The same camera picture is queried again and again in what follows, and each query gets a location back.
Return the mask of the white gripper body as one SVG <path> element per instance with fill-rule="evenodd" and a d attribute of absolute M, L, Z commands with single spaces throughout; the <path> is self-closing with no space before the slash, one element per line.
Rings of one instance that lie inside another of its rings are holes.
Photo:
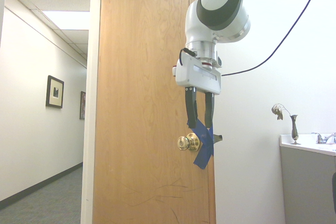
<path fill-rule="evenodd" d="M 194 55 L 195 53 L 187 48 L 180 51 L 176 66 L 172 68 L 177 85 L 196 87 L 199 92 L 219 95 L 221 93 L 221 73 L 216 69 L 203 68 L 201 61 Z"/>

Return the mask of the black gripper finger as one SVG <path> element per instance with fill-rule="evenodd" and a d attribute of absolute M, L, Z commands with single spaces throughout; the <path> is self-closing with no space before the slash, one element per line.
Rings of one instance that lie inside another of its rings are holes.
<path fill-rule="evenodd" d="M 198 118 L 197 114 L 197 102 L 196 102 L 196 88 L 185 88 L 185 104 L 188 118 L 188 127 L 194 129 Z"/>
<path fill-rule="evenodd" d="M 213 126 L 214 114 L 214 94 L 210 92 L 205 93 L 205 126 Z"/>

